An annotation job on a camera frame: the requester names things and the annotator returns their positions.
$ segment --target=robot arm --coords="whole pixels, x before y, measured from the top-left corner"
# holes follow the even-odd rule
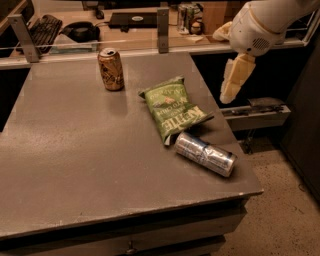
[[[283,41],[287,28],[320,8],[320,0],[262,0],[246,3],[229,29],[230,46],[238,57],[229,60],[221,87],[222,103],[233,101],[255,68],[255,57]]]

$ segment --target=table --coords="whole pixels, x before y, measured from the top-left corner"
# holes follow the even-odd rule
[[[122,63],[120,92],[105,90],[96,60],[32,65],[0,134],[0,251],[202,255],[263,192],[188,53]],[[215,115],[190,132],[238,155],[230,178],[162,145],[137,94],[176,75]]]

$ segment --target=can lid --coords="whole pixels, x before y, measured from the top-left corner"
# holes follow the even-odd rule
[[[117,53],[117,51],[113,48],[104,48],[99,52],[99,55],[103,57],[110,57]]]

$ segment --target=black keyboard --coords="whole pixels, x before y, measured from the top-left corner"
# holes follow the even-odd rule
[[[61,26],[61,20],[48,14],[33,24],[30,29],[31,38],[41,53],[47,53],[50,50],[51,45],[59,34]],[[20,44],[17,51],[22,51],[22,48],[19,46]]]

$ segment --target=green chip bag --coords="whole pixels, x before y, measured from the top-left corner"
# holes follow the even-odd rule
[[[146,100],[165,145],[170,145],[171,135],[213,118],[189,102],[183,76],[140,91],[139,96]]]

